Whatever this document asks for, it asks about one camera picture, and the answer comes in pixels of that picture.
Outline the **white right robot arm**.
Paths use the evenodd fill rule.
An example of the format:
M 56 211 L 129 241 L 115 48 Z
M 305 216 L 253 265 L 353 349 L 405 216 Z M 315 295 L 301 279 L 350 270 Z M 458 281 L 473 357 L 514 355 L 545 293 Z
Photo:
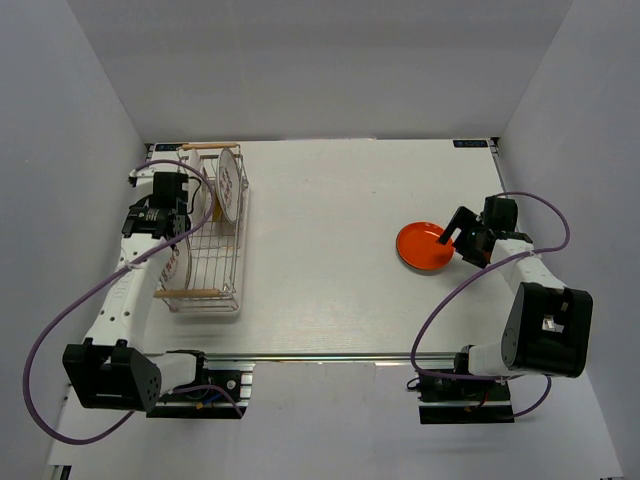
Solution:
M 514 200 L 489 196 L 479 214 L 459 207 L 438 238 L 482 273 L 496 265 L 514 294 L 500 339 L 468 345 L 456 355 L 451 384 L 466 399 L 484 391 L 488 377 L 577 378 L 586 366 L 592 296 L 546 267 L 531 237 L 517 230 L 517 220 Z

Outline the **white plate red characters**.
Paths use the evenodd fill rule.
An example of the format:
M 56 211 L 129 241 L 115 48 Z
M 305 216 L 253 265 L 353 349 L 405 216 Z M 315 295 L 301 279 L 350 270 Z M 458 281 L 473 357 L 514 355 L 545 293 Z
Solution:
M 224 148 L 218 156 L 216 192 L 221 210 L 230 223 L 239 217 L 241 186 L 241 172 L 234 152 Z
M 191 281 L 192 255 L 190 238 L 173 245 L 160 276 L 162 290 L 186 290 Z

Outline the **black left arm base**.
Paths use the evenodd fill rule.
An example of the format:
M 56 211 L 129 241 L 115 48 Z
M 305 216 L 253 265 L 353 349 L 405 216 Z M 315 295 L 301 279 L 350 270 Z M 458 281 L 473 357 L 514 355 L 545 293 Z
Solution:
M 254 366 L 253 362 L 206 360 L 197 380 L 163 395 L 146 417 L 239 420 L 251 398 Z

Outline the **orange plastic plate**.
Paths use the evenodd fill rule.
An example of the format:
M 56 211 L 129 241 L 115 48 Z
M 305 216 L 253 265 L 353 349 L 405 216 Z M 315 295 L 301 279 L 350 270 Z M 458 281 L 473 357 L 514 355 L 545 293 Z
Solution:
M 439 241 L 444 229 L 431 222 L 413 222 L 397 234 L 395 247 L 401 261 L 420 272 L 433 272 L 449 264 L 454 256 L 451 240 Z

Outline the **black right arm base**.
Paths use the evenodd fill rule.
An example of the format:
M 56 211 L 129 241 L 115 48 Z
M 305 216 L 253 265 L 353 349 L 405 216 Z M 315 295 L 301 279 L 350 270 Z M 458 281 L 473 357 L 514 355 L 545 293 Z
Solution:
M 506 424 L 515 421 L 506 383 L 415 374 L 406 383 L 418 398 L 422 425 Z

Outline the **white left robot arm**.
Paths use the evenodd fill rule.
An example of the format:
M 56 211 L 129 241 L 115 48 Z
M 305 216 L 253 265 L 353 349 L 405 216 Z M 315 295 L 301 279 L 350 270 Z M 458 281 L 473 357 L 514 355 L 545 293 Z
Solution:
M 63 366 L 81 405 L 92 409 L 150 412 L 160 397 L 179 388 L 199 399 L 211 374 L 195 351 L 148 357 L 143 337 L 154 294 L 166 267 L 177 261 L 167 241 L 187 231 L 189 177 L 157 172 L 150 190 L 130 206 L 124 221 L 117 268 L 98 316 L 80 344 L 69 344 Z

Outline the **yellow patterned small plate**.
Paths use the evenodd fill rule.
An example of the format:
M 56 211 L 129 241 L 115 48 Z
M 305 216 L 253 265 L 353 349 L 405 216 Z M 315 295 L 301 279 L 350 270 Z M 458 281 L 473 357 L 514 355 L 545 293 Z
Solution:
M 215 197 L 212 200 L 212 204 L 213 204 L 213 214 L 212 214 L 212 221 L 213 222 L 219 222 L 223 216 L 223 209 L 222 206 L 219 202 L 218 197 Z

